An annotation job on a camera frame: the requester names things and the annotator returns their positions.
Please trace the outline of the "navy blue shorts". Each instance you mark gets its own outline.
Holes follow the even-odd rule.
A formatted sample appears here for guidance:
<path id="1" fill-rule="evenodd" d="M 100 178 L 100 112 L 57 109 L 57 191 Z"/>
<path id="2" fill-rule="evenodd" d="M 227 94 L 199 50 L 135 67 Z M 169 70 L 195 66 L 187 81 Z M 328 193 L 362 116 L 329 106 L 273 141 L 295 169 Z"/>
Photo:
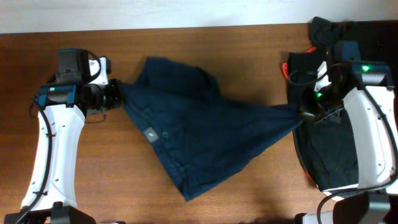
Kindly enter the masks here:
<path id="1" fill-rule="evenodd" d="M 167 58 L 147 58 L 123 91 L 126 114 L 186 201 L 243 170 L 303 122 L 296 104 L 227 99 L 208 72 Z"/>

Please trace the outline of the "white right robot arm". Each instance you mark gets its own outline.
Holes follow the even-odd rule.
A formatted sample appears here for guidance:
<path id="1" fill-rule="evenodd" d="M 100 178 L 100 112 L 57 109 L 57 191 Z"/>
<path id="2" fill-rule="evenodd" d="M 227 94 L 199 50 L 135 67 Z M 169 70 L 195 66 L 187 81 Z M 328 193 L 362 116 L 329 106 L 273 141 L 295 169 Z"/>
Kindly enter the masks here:
<path id="1" fill-rule="evenodd" d="M 316 63 L 289 65 L 289 99 L 305 121 L 294 131 L 298 159 L 331 210 L 296 223 L 397 222 L 397 99 L 391 69 L 341 40 Z"/>

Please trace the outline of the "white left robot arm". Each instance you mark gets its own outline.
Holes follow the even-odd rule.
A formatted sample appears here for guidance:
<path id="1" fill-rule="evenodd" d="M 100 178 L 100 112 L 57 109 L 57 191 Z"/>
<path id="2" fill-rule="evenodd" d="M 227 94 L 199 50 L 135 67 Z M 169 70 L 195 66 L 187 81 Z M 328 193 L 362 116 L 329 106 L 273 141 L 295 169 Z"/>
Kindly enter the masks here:
<path id="1" fill-rule="evenodd" d="M 5 223 L 91 223 L 77 208 L 75 168 L 81 131 L 90 114 L 123 105 L 121 81 L 108 78 L 111 61 L 84 49 L 58 51 L 58 71 L 34 95 L 39 139 L 27 193 Z"/>

